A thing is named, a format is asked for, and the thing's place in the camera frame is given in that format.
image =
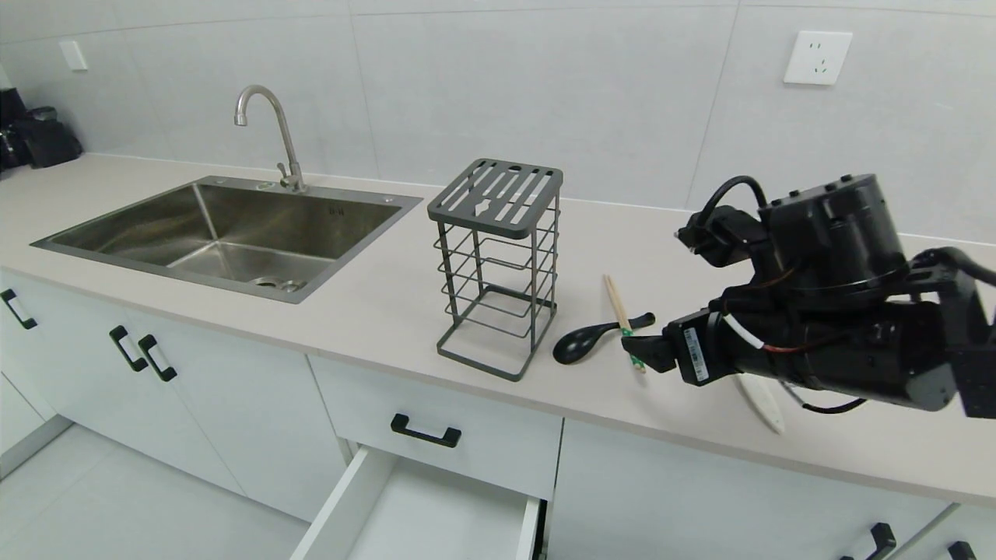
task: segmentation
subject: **open drawer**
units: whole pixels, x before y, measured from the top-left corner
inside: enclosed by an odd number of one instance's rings
[[[532,560],[540,500],[361,447],[291,560]]]

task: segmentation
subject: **black cable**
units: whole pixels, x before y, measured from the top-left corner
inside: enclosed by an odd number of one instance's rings
[[[712,196],[709,197],[709,201],[705,203],[705,206],[702,206],[702,211],[698,214],[699,227],[705,225],[705,221],[709,219],[710,215],[712,215],[712,211],[716,209],[716,205],[719,204],[719,200],[723,196],[726,196],[726,193],[729,192],[734,186],[740,183],[746,184],[754,192],[754,199],[757,200],[759,208],[761,206],[768,205],[768,199],[764,196],[764,189],[761,188],[761,184],[757,182],[754,177],[749,175],[737,175],[719,185],[719,188],[712,193]]]
[[[996,271],[989,270],[981,264],[972,260],[965,251],[954,247],[940,247],[929,249],[923,253],[927,257],[934,257],[943,260],[954,266],[965,274],[975,278],[979,282],[985,282],[990,286],[996,286]]]
[[[828,407],[828,408],[817,407],[816,405],[810,405],[806,401],[803,401],[803,398],[800,397],[798,393],[793,391],[792,388],[789,386],[789,384],[785,383],[784,381],[779,381],[778,383],[782,386],[783,389],[785,389],[785,391],[789,393],[793,401],[795,401],[796,403],[799,404],[800,407],[806,409],[807,411],[810,411],[811,413],[819,413],[821,415],[842,415],[843,413],[849,413],[850,411],[853,411],[857,407],[860,407],[864,403],[868,402],[868,399],[854,399],[850,403],[840,405],[839,407]]]

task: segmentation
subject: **floor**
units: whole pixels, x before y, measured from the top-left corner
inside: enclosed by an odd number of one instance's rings
[[[79,425],[0,481],[3,560],[286,559],[307,529]]]

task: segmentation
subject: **sink basin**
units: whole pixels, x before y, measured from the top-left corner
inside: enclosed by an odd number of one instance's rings
[[[420,201],[208,176],[32,245],[300,303]]]

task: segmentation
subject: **black spoon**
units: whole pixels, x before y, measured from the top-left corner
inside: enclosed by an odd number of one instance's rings
[[[639,317],[629,320],[629,325],[634,329],[649,327],[657,320],[652,313],[644,313]],[[582,327],[577,331],[571,331],[564,335],[561,340],[554,345],[554,360],[567,366],[588,355],[588,352],[595,347],[595,343],[603,334],[613,329],[618,329],[619,323],[604,323],[602,325],[592,325]]]

